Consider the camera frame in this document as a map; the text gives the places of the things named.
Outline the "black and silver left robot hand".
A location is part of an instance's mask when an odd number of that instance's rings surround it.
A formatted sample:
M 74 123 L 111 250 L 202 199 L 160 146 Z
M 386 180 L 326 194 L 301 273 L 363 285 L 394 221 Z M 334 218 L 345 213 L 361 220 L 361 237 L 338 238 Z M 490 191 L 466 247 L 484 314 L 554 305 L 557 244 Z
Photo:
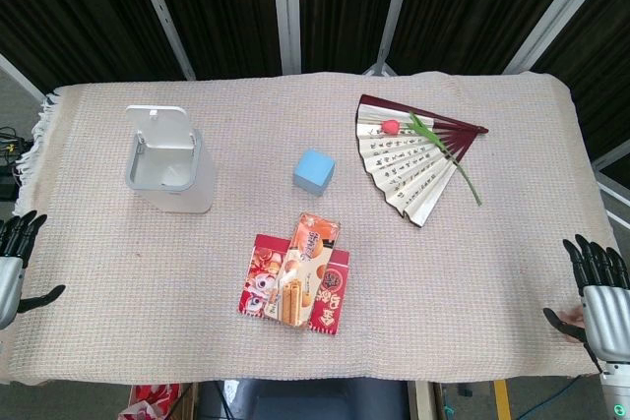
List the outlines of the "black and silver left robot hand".
M 7 328 L 17 315 L 53 303 L 66 289 L 60 284 L 44 295 L 22 297 L 34 242 L 46 220 L 45 213 L 31 210 L 23 216 L 14 215 L 1 221 L 1 330 Z

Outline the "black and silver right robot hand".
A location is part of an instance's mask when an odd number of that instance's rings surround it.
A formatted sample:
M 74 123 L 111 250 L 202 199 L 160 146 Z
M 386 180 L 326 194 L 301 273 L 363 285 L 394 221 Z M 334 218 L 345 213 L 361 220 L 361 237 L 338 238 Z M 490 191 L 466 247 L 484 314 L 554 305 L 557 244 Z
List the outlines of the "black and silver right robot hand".
M 620 254 L 577 234 L 564 239 L 581 299 L 583 324 L 563 321 L 552 309 L 542 310 L 560 333 L 580 342 L 595 363 L 629 362 L 629 270 Z

